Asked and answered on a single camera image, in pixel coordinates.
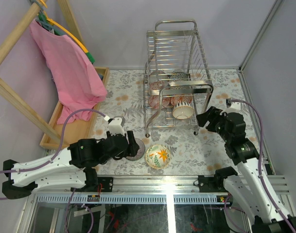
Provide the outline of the purple striped bowl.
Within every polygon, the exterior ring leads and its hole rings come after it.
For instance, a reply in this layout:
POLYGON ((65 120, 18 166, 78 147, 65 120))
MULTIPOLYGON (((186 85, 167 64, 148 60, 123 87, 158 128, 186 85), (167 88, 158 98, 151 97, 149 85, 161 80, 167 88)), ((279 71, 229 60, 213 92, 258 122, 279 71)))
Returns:
POLYGON ((136 143, 139 146, 139 150, 137 151, 137 154, 132 157, 132 156, 127 156, 126 159, 129 161, 137 161, 140 158, 142 158, 145 154, 145 144, 143 143, 143 141, 139 138, 135 138, 136 143))

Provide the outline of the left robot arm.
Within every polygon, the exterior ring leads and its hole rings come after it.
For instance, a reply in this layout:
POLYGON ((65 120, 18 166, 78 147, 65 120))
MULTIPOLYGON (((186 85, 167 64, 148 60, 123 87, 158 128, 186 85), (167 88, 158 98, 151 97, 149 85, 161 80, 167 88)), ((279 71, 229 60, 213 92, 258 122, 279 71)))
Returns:
POLYGON ((133 132, 128 131, 126 135, 108 133, 107 138, 80 139, 57 155, 31 162, 6 160, 3 172, 8 180, 2 183, 2 193, 9 200, 16 200, 33 192, 54 189, 100 192, 101 183, 95 167, 104 165, 110 159, 117 161, 134 157, 139 149, 133 132))

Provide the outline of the brown patterned bowl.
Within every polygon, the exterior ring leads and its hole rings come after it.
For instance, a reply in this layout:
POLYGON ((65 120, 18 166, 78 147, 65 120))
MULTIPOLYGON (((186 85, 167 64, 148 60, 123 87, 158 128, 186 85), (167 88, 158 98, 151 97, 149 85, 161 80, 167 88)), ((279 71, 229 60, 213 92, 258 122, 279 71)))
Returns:
POLYGON ((186 90, 186 89, 193 89, 192 86, 171 86, 171 90, 186 90))

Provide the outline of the orange flower patterned bowl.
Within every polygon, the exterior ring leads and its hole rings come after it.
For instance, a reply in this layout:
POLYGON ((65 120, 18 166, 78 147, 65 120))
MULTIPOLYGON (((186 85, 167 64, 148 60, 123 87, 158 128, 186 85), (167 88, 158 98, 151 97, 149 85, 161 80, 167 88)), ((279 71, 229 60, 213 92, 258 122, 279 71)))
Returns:
POLYGON ((156 144, 148 148, 144 158, 151 168, 164 169, 171 162, 172 154, 165 146, 156 144))

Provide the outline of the blue patterned bowl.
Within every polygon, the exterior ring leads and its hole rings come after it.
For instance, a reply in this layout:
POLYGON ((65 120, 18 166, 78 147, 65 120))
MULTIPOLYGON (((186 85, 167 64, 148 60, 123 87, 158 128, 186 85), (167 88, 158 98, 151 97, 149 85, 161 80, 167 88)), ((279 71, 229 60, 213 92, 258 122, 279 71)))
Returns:
POLYGON ((188 73, 185 73, 183 71, 175 71, 169 76, 170 80, 173 80, 175 82, 177 81, 188 81, 190 79, 190 76, 188 73))

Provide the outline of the cream bowl orange rim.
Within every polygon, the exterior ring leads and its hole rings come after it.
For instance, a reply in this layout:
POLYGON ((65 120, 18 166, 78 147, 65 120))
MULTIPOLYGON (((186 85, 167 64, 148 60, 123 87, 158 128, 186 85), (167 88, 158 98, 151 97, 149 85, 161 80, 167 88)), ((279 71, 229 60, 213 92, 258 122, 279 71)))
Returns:
POLYGON ((179 120, 185 120, 193 116, 194 108, 188 102, 178 102, 173 109, 173 117, 179 120))

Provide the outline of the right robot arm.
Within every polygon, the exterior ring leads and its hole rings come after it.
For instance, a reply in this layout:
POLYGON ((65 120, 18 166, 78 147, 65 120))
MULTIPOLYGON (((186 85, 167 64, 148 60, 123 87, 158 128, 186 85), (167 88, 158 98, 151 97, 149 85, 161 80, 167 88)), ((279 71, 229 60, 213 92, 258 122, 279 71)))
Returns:
POLYGON ((227 191, 251 222, 254 233, 296 233, 296 216, 284 207, 269 182, 254 144, 246 137, 246 123, 239 113, 216 107, 197 115, 199 127, 217 133, 236 168, 215 171, 214 187, 227 191))

